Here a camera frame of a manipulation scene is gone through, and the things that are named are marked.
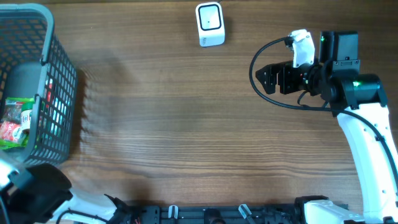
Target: table surface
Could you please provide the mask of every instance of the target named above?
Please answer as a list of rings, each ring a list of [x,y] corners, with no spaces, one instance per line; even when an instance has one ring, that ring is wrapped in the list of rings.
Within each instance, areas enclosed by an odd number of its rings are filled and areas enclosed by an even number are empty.
[[[248,68],[292,30],[357,30],[361,73],[389,97],[397,142],[397,1],[223,1],[226,41],[201,48],[199,2],[49,4],[79,72],[70,158],[75,187],[161,205],[291,203],[326,195],[362,210],[347,140],[330,113],[274,106]],[[283,44],[255,69],[291,60]],[[295,104],[297,94],[272,95]],[[316,97],[303,103],[322,105]]]

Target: green bottle cap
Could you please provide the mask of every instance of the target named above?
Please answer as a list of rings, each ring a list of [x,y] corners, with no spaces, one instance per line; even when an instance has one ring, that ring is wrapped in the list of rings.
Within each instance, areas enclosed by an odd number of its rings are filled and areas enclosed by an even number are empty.
[[[33,109],[35,102],[27,102],[22,105],[22,111]]]

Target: wooden tabletop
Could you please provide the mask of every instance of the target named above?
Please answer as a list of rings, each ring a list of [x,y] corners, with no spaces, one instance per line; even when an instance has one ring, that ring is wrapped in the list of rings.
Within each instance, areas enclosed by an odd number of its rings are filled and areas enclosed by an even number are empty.
[[[362,210],[347,140],[330,113],[274,106],[252,90],[256,51],[292,30],[357,30],[398,129],[397,1],[228,1],[226,41],[199,46],[200,2],[49,4],[79,69],[70,158],[75,187],[145,204],[292,203],[326,195]],[[291,60],[283,44],[255,69]],[[296,104],[299,93],[272,95]],[[320,106],[319,96],[303,103]]]

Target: red and white package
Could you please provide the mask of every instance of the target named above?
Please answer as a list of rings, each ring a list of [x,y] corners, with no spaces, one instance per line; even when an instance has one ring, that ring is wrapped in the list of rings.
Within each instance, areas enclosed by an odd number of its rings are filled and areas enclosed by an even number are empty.
[[[25,134],[22,132],[20,124],[10,121],[5,121],[0,127],[0,136],[5,141],[22,144],[25,139]]]

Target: gray basket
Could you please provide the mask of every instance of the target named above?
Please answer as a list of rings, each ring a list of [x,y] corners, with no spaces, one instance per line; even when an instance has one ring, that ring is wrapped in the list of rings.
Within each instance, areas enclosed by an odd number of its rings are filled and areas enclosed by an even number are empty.
[[[27,165],[65,161],[69,154],[77,76],[40,4],[0,4],[0,113],[7,97],[35,98]]]

